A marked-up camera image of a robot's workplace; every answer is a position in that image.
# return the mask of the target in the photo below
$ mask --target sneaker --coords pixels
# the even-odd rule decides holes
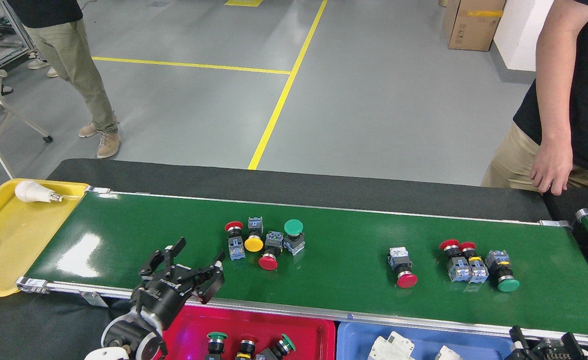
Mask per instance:
[[[57,77],[57,76],[58,76],[58,73],[56,72],[56,70],[54,70],[54,68],[53,68],[53,67],[52,67],[52,68],[50,68],[50,69],[47,71],[47,77],[48,77],[48,78],[51,78],[51,77],[52,77],[52,78],[55,78],[55,77]]]
[[[112,132],[110,134],[101,132],[100,133],[100,145],[98,145],[98,153],[96,157],[104,159],[115,155],[120,147],[120,135]]]
[[[115,115],[114,115],[114,121],[116,121],[116,125],[118,125],[120,123],[120,121],[118,121],[118,118]],[[78,131],[78,136],[81,138],[88,138],[88,137],[92,137],[92,136],[96,135],[97,132],[98,132],[98,130],[96,130],[96,126],[94,125],[93,121],[90,121],[90,123],[88,123],[88,125],[83,126]]]
[[[27,68],[32,70],[40,69],[42,67],[44,68],[46,66],[49,66],[49,63],[39,58],[36,58],[36,60],[33,60],[29,64],[27,64]]]

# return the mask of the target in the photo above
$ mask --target man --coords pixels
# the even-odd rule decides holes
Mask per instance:
[[[588,0],[554,0],[536,71],[482,185],[557,196],[588,187]]]
[[[83,12],[76,0],[8,0],[8,3],[38,50],[60,78],[77,89],[92,113],[92,121],[78,136],[86,138],[100,133],[97,157],[114,155],[121,142],[118,121],[90,55]]]

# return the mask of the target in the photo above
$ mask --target cardboard box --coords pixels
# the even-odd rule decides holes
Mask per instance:
[[[506,0],[449,0],[445,38],[450,49],[488,51]]]

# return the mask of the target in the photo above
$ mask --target cable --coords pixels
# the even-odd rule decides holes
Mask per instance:
[[[89,3],[94,3],[97,2],[98,0],[89,0],[88,2],[84,3],[83,6],[81,7],[81,11],[83,11],[83,9],[85,9],[85,5],[89,4]]]

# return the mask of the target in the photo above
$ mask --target blue tray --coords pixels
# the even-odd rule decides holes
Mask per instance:
[[[392,331],[412,340],[415,360],[434,360],[442,346],[456,351],[465,360],[503,360],[511,353],[512,342],[508,337],[342,322],[338,328],[336,360],[367,360],[376,338],[387,339]]]

